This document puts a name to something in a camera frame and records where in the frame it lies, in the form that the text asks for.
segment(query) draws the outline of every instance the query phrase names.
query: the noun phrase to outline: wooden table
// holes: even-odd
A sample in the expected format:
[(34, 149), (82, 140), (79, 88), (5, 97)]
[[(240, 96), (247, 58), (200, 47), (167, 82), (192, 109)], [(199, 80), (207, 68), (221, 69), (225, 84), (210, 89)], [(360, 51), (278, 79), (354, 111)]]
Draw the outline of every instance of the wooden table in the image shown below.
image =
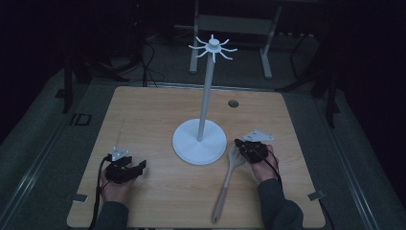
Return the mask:
[[(260, 228), (258, 182), (246, 163), (236, 168), (224, 209), (217, 224), (213, 208), (228, 169), (228, 156), (207, 166), (181, 160), (173, 150), (172, 135), (180, 124), (199, 118), (201, 89), (118, 87), (104, 122), (78, 194), (85, 203), (73, 203), (67, 222), (89, 226), (95, 201), (98, 167), (114, 146), (129, 150), (136, 164), (147, 161), (144, 175), (133, 185), (129, 227), (148, 228)], [(228, 106), (237, 100), (239, 107)], [(318, 201), (307, 195), (314, 187), (282, 95), (272, 92), (212, 90), (207, 119), (234, 139), (253, 129), (272, 134), (286, 198), (304, 212), (304, 227), (325, 225)]]

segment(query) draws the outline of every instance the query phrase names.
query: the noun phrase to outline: white stand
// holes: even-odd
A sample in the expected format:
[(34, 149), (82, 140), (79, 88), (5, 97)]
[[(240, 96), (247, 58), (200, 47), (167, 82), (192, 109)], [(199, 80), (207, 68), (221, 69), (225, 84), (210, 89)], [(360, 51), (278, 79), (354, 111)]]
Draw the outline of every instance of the white stand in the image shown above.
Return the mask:
[(184, 161), (194, 165), (208, 165), (220, 158), (227, 147), (227, 137), (223, 129), (216, 123), (206, 120), (215, 54), (220, 53), (225, 58), (231, 59), (230, 57), (226, 57), (221, 50), (233, 52), (237, 49), (227, 50), (221, 48), (221, 45), (226, 44), (228, 40), (220, 44), (213, 36), (212, 39), (209, 40), (209, 43), (201, 41), (198, 37), (196, 39), (200, 43), (205, 44), (205, 46), (190, 47), (193, 49), (206, 49), (203, 54), (197, 57), (203, 57), (209, 52), (200, 120), (192, 119), (180, 125), (173, 133), (172, 143), (176, 154)]
[(206, 120), (203, 140), (199, 142), (196, 138), (198, 128), (199, 119), (180, 125), (173, 134), (173, 148), (188, 163), (208, 165), (218, 160), (226, 150), (226, 134), (218, 124)]

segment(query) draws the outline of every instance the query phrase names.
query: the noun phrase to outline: human hand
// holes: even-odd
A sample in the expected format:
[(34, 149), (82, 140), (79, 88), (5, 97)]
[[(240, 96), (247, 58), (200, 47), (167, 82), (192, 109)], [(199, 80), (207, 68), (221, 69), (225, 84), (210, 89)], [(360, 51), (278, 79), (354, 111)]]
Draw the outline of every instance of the human hand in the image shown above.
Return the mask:
[[(274, 149), (271, 145), (266, 146), (269, 151), (274, 152)], [(278, 169), (278, 158), (274, 156), (273, 153), (269, 152), (268, 156), (265, 158), (276, 170)], [(254, 176), (257, 181), (260, 183), (267, 179), (277, 178), (275, 172), (269, 167), (265, 161), (260, 161), (256, 164), (251, 164), (251, 167), (254, 172)]]
[(127, 206), (129, 199), (129, 191), (134, 183), (135, 178), (128, 180), (122, 184), (116, 184), (113, 181), (108, 181), (105, 178), (105, 169), (101, 172), (101, 198), (104, 202), (116, 201)]

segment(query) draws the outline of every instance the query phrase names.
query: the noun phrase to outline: sleeve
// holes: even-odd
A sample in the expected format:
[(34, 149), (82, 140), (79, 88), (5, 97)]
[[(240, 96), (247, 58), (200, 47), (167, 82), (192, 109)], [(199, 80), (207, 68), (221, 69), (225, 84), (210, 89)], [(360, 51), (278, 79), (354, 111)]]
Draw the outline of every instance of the sleeve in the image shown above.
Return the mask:
[(120, 202), (105, 202), (95, 224), (95, 230), (124, 230), (128, 221), (128, 209)]
[(304, 214), (293, 201), (284, 198), (277, 179), (262, 181), (258, 186), (260, 212), (266, 229), (304, 229)]

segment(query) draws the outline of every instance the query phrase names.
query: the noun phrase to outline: white pole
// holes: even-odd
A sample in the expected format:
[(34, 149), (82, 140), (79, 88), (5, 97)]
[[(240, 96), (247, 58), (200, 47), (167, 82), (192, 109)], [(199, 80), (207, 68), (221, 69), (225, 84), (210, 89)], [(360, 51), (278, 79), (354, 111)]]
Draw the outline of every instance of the white pole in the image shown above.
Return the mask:
[(203, 140), (203, 132), (204, 132), (204, 125), (206, 122), (207, 107), (209, 106), (210, 92), (211, 92), (211, 87), (212, 87), (213, 71), (214, 71), (213, 54), (209, 53), (207, 55), (206, 79), (204, 81), (202, 109), (200, 112), (199, 131), (197, 133), (198, 142), (201, 142)]

